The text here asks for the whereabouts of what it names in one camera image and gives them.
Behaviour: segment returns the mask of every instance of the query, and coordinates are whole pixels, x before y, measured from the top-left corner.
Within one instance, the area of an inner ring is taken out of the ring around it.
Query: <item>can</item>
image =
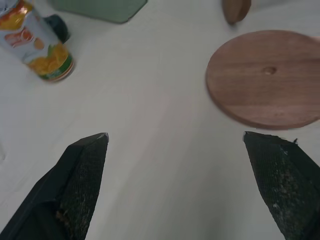
[[[0,44],[48,82],[65,78],[74,67],[67,48],[24,0],[0,0]]]

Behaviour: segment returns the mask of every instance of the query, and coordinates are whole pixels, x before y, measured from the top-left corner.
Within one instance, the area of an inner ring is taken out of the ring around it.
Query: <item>green container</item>
[[[72,12],[113,23],[130,20],[148,0],[50,0],[60,11]]]

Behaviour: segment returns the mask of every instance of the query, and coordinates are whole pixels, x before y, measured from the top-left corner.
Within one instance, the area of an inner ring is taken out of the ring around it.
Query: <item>white table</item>
[[[44,16],[55,12],[44,0],[35,6]],[[238,35],[319,35],[319,13],[319,0],[290,1],[251,11],[231,28],[219,0],[150,0],[122,25],[59,12],[76,67],[57,84],[1,51],[0,230],[69,144],[108,132],[86,239],[283,240],[243,132],[298,138],[320,164],[320,124],[276,132],[244,126],[212,103],[204,74],[213,52]]]

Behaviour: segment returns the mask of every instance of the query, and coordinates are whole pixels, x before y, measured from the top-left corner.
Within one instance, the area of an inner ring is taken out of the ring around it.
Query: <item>wood grain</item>
[[[222,0],[222,8],[226,21],[233,25],[242,21],[251,7],[251,0]]]
[[[211,57],[214,102],[246,125],[285,130],[320,119],[320,43],[280,30],[236,37]]]

